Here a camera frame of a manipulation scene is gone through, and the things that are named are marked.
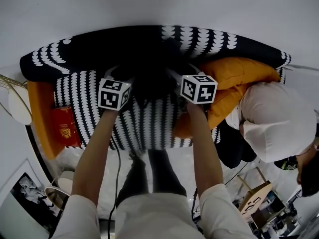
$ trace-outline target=white cube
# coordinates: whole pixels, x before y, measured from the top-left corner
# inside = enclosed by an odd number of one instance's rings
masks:
[[[217,82],[209,75],[183,75],[180,95],[193,104],[214,102]]]
[[[101,79],[98,106],[119,111],[129,100],[131,84]]]

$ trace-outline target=red book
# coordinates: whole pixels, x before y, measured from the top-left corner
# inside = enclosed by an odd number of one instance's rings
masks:
[[[81,146],[76,130],[72,107],[59,107],[51,110],[54,133],[58,141],[65,146]]]

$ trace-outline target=white shirt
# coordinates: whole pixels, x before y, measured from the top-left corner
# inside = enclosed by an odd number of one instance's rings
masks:
[[[264,162],[302,154],[315,139],[314,109],[295,90],[277,82],[257,83],[226,118]]]
[[[117,209],[117,239],[256,239],[232,204],[224,184],[206,190],[200,198],[205,237],[192,222],[187,198],[170,193],[133,196]],[[69,198],[54,239],[100,238],[97,209],[88,199]]]

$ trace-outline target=orange pillow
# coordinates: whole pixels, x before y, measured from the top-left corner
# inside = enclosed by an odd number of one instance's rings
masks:
[[[212,103],[210,109],[207,111],[210,129],[217,127],[231,113],[251,85],[243,84],[228,90],[218,90],[216,92],[214,103]],[[182,114],[176,121],[173,136],[182,139],[192,138],[188,113]]]
[[[218,90],[227,90],[235,85],[251,82],[280,80],[274,68],[249,58],[227,57],[203,63],[199,68],[218,82]]]
[[[214,103],[207,111],[210,129],[218,126],[231,113],[254,82],[280,81],[274,68],[249,58],[222,58],[203,63],[199,68],[218,82]],[[192,138],[188,114],[178,118],[173,136]]]

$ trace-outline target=white sleeve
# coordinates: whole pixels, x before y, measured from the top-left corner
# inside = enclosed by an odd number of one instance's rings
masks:
[[[100,239],[97,208],[93,202],[72,195],[66,203],[52,239]]]
[[[206,238],[256,239],[238,209],[232,204],[224,184],[207,189],[199,202]]]

